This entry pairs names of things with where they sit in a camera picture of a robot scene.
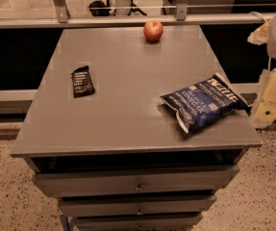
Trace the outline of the blue kettle chip bag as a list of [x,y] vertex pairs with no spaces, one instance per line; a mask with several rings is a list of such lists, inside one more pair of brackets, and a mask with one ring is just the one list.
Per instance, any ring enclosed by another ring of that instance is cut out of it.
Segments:
[[249,109],[246,100],[219,73],[211,78],[161,96],[176,113],[183,131],[200,130],[233,110]]

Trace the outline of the grey drawer cabinet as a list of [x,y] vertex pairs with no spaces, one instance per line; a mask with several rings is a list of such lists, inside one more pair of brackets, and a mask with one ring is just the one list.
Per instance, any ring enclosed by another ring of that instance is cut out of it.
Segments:
[[[71,73],[89,66],[95,93],[75,98]],[[138,27],[63,32],[12,154],[36,174],[238,165],[261,145],[236,111],[185,134],[161,96],[212,77],[221,67],[197,26],[168,26],[148,43]],[[219,189],[54,197],[60,201],[214,195]]]

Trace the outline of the black snack bar wrapper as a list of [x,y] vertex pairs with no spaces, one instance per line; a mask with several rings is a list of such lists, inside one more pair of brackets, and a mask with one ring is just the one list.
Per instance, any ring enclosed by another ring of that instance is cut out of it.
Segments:
[[78,67],[71,73],[73,96],[75,98],[92,95],[95,87],[89,74],[89,66]]

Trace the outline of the red apple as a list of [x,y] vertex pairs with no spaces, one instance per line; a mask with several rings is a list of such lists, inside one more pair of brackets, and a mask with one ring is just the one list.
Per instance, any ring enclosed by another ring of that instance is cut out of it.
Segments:
[[158,41],[163,34],[163,25],[158,20],[147,21],[143,26],[143,33],[148,41]]

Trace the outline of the top grey drawer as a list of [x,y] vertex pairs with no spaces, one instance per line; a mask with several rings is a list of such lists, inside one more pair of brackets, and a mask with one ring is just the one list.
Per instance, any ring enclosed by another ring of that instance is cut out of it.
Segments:
[[33,181],[54,197],[168,193],[225,188],[238,172],[237,165],[149,168],[36,174]]

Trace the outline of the grey drawer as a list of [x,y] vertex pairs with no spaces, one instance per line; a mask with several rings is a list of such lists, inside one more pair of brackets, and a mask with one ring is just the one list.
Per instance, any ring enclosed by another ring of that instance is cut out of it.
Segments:
[[76,218],[82,231],[147,231],[167,227],[190,227],[200,221],[199,213],[152,214],[142,216],[113,216]]
[[216,201],[214,195],[144,196],[113,199],[60,201],[59,207],[70,217],[142,216],[202,212]]
[[238,172],[237,165],[149,168],[36,174],[33,181],[54,197],[168,193],[225,188]]

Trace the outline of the middle grey drawer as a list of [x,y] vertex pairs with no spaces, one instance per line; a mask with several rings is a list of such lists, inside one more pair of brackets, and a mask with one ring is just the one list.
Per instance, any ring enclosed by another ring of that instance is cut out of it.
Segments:
[[202,212],[216,201],[214,195],[144,196],[113,199],[60,201],[59,207],[70,217],[142,216]]

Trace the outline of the black object behind glass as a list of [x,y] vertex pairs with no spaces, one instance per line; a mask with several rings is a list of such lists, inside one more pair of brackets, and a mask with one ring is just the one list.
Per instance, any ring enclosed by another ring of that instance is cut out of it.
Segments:
[[115,8],[112,0],[95,0],[88,5],[88,10],[92,16],[114,16]]

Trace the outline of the bottom grey drawer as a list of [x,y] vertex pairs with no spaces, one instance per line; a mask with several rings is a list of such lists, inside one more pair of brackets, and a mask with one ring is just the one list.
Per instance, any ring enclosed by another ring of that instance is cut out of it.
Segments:
[[113,216],[76,218],[82,231],[147,231],[167,227],[190,227],[200,221],[199,213],[152,214],[142,216]]

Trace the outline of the metal railing frame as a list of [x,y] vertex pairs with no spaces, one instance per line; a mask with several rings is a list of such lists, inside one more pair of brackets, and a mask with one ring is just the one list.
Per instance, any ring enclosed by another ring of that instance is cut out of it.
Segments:
[[224,7],[223,4],[199,6],[204,13],[181,15],[180,7],[175,6],[175,13],[162,15],[159,7],[144,7],[146,14],[140,14],[133,6],[112,5],[112,15],[93,16],[89,10],[80,13],[69,0],[0,0],[0,29],[140,26],[149,20],[159,20],[164,25],[247,24],[260,23],[274,16],[274,13],[257,13],[257,4],[241,5],[249,10],[247,13],[215,12]]

